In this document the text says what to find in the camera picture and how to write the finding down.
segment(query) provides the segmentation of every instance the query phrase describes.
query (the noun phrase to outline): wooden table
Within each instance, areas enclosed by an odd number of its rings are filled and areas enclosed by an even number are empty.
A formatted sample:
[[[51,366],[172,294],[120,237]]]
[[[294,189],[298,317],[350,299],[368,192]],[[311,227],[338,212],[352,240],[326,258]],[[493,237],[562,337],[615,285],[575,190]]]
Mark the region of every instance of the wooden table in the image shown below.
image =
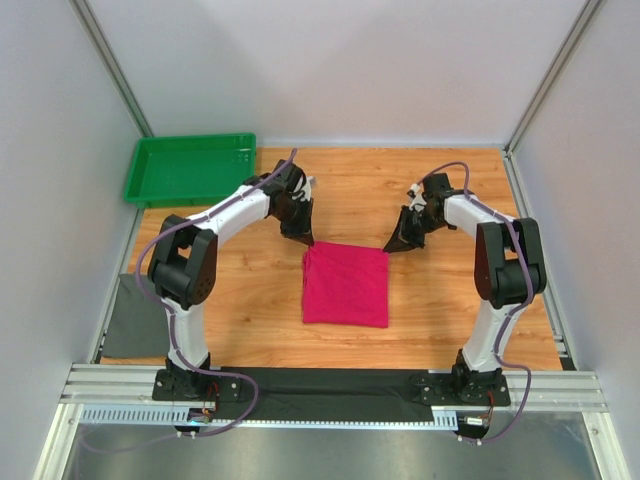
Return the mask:
[[[258,150],[256,170],[270,172],[288,148]],[[316,240],[382,248],[406,191],[424,173],[449,161],[471,167],[470,188],[481,200],[516,215],[500,153],[492,149],[301,148],[296,164],[317,179]],[[462,186],[462,169],[449,171]],[[129,270],[171,212],[147,210]],[[424,250],[391,256],[387,329],[305,325],[301,320],[301,259],[306,246],[280,236],[274,218],[257,222],[221,249],[217,280],[205,307],[212,362],[226,366],[449,368],[471,334],[480,299],[473,282],[474,242],[441,229]],[[505,358],[536,370],[560,369],[540,296],[523,314]],[[162,359],[105,359],[161,363]]]

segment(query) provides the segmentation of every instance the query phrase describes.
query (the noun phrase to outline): pink cloth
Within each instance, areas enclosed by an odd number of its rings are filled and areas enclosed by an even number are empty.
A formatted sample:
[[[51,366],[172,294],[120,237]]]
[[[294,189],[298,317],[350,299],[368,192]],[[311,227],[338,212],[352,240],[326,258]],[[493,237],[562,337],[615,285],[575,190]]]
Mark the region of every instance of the pink cloth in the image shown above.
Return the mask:
[[[389,255],[316,242],[302,259],[302,321],[389,326]]]

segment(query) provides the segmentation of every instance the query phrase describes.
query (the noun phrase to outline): gray cloth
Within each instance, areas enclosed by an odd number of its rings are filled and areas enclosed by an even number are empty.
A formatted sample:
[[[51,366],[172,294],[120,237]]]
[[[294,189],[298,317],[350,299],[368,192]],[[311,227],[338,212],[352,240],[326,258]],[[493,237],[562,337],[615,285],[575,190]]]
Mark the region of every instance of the gray cloth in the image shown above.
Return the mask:
[[[151,282],[144,278],[150,291]],[[161,305],[140,291],[132,274],[120,275],[116,303],[104,340],[102,356],[163,357],[169,352],[167,317]]]

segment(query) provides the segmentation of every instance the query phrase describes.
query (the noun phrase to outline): white wall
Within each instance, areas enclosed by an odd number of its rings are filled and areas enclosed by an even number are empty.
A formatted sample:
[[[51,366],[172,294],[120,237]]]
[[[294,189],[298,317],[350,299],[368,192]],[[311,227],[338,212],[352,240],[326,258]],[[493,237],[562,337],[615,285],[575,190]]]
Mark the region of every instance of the white wall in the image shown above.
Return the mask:
[[[0,476],[22,480],[92,348],[138,133],[65,0],[0,2],[0,65]]]
[[[90,0],[156,135],[504,143],[583,0]]]
[[[577,363],[640,478],[640,3],[608,0],[516,153]]]

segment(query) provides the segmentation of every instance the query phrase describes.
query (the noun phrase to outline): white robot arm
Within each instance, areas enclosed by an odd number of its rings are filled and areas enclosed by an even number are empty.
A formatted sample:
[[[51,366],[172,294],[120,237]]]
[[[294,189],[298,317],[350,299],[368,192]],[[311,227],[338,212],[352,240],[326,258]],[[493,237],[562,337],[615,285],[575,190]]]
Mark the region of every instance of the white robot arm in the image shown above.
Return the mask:
[[[281,168],[283,162],[281,160],[276,168]],[[269,215],[280,220],[284,237],[313,245],[313,177],[307,178],[301,168],[291,163],[275,178],[256,188],[264,178],[266,175],[246,180],[222,202],[229,202],[222,210],[216,205],[186,219],[171,215],[162,225],[161,233],[169,229],[175,231],[158,241],[148,277],[158,296],[171,307],[167,309],[167,319],[171,322],[174,316],[174,328],[170,328],[170,332],[175,334],[175,342],[170,342],[167,369],[159,372],[157,386],[160,388],[154,390],[154,399],[177,400],[177,391],[185,399],[199,398],[211,386],[210,379],[196,375],[189,365],[200,369],[210,366],[203,309],[215,284],[217,255],[222,245]],[[201,221],[189,224],[190,220]],[[187,248],[191,251],[185,256]],[[180,346],[180,355],[175,350],[176,344]]]
[[[533,293],[541,293],[546,286],[546,273],[540,233],[535,220],[513,219],[506,215],[489,213],[480,208],[475,195],[467,197],[454,190],[446,174],[435,174],[423,180],[423,193],[419,186],[409,191],[410,205],[402,207],[400,220],[385,246],[389,253],[424,248],[426,233],[441,227],[460,228],[476,241],[475,284],[482,298],[473,333],[462,348],[456,363],[469,378],[477,374],[500,371],[496,355],[502,357],[513,326],[524,308],[515,313],[514,306],[523,303],[528,295],[522,267],[517,259],[507,260],[505,250],[515,247],[502,219],[512,223],[531,278]],[[495,341],[501,327],[506,324],[502,342],[495,351]]]

